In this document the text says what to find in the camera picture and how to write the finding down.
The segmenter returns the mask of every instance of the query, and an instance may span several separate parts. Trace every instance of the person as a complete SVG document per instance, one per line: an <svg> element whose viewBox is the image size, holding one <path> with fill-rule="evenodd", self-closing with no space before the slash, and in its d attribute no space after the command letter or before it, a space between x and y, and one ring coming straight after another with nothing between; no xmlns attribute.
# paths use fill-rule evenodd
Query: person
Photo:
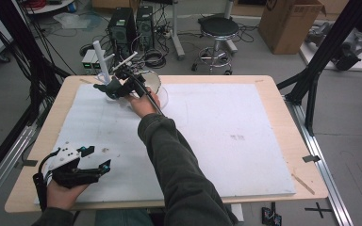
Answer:
<svg viewBox="0 0 362 226"><path fill-rule="evenodd" d="M159 106L158 97L152 92L151 95ZM175 122L157 114L146 95L125 99L141 117L138 135L146 146L164 195L164 225L233 225L232 213L200 170L192 148L176 129ZM47 208L33 226L72 225L70 210L87 186L68 189L52 181L47 187Z"/></svg>

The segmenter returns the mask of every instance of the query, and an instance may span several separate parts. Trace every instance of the black metal pole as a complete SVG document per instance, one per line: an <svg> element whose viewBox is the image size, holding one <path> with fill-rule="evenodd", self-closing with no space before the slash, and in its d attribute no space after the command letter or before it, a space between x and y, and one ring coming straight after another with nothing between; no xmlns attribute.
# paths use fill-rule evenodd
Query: black metal pole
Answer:
<svg viewBox="0 0 362 226"><path fill-rule="evenodd" d="M17 8L13 5L12 1L0 0L0 20L9 34L13 37L17 47L25 56L25 58L22 56L22 58L18 60L19 67L21 67L22 70L25 70L26 66L21 65L21 63L29 65L28 73L31 75L30 77L27 77L31 82L31 105L10 131L5 141L1 144L1 163L25 126L38 118L41 101L46 97L54 98L58 94L61 84L56 78L55 73L61 77L66 77L70 74L64 72L62 69L45 59L40 47L35 42L34 36L25 25L23 18L18 13ZM8 41L5 40L1 32L0 40L12 52L16 59L18 59L14 47L8 44Z"/></svg>
<svg viewBox="0 0 362 226"><path fill-rule="evenodd" d="M341 44L346 40L354 27L362 18L362 0L350 0L345 9L342 10L332 29L325 37L316 54L310 60L307 67L295 76L281 82L277 85L283 89L293 83L296 83L292 91L286 95L286 99L296 105L302 102L302 99L309 92L309 98L306 109L305 127L311 136L313 133L313 116L316 102L317 85L322 70L337 53Z"/></svg>

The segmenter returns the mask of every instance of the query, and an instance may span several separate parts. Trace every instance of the stool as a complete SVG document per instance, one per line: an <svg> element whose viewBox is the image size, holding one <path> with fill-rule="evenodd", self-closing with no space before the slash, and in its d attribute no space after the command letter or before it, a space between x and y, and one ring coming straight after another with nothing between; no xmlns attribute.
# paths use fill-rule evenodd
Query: stool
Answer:
<svg viewBox="0 0 362 226"><path fill-rule="evenodd" d="M234 21L223 17L211 17L201 22L201 32L204 36L214 38L213 47L206 47L199 52L195 59L192 70L196 72L198 62L201 60L206 65L210 66L210 74L213 68L228 66L224 74L232 74L231 57L227 51L220 49L220 43L224 40L231 40L239 31L239 26Z"/></svg>

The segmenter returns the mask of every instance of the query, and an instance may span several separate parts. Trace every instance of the floor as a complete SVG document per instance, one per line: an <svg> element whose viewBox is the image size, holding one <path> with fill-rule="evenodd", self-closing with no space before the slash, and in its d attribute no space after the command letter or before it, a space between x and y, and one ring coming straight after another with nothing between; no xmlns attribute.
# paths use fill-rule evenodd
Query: floor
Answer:
<svg viewBox="0 0 362 226"><path fill-rule="evenodd" d="M90 6L82 7L84 12L89 11ZM55 24L52 15L47 14L40 18L42 28L47 31L48 40L76 74L85 74L81 64L82 56L79 55L80 48L101 39L106 34L107 27L107 21L102 17L90 13L84 13L83 16L92 21L87 29L65 30ZM196 21L200 17L201 15L195 15L179 19L179 30L183 34L180 35L180 40L186 57L178 61L173 44L168 40L170 52L166 55L167 64L161 69L155 69L156 73L208 74L204 67L199 67L197 72L190 70L198 51L212 43L207 38L193 35L199 33ZM256 26L259 20L235 17L235 21L247 26ZM305 67L299 54L273 55L257 29L247 29L242 37L245 41L235 42L239 51L233 57L233 74L267 74L279 83ZM70 71L57 54L53 53L53 57L60 68ZM214 73L223 74L223 69ZM28 89L29 83L14 60L9 63L0 62L0 144L29 105ZM287 94L290 90L291 87L285 88L281 93ZM362 72L322 72L314 115L314 133L353 224L362 225ZM0 225L30 225L40 215L9 214L4 210L5 201L19 172L19 169L13 169L0 187ZM322 209L321 212L305 210L318 206ZM242 210L245 221L240 225L261 225L261 207L271 207L271 204L244 203ZM277 202L276 208L277 213L283 217L284 225L337 225L334 214L327 212L331 209L328 200ZM93 219L94 211L83 211L75 225L92 225Z"/></svg>

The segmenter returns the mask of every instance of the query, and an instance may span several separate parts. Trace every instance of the desk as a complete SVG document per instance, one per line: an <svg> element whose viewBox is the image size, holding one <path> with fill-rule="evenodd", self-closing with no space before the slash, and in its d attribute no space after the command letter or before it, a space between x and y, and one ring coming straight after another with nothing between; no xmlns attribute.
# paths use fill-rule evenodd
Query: desk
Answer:
<svg viewBox="0 0 362 226"><path fill-rule="evenodd" d="M287 162L288 169L292 174L296 194L293 196L277 197L231 197L224 198L223 201L225 203L293 201L324 199L327 197L327 188L315 164L313 162L305 163L302 159L302 157L309 155L309 152L271 77L264 75L168 75L160 76L160 78L163 84L199 84L208 82L255 84L282 154ZM53 150L61 125L65 121L67 113L73 104L78 87L81 84L95 82L91 76L71 76L65 80L28 159L39 160L39 162L41 162L41 160ZM36 171L36 167L23 168L6 203L6 211L10 213L40 211L39 206L34 204L37 192L32 182L32 175ZM164 201L99 202L77 204L74 209L156 207L163 205Z"/></svg>

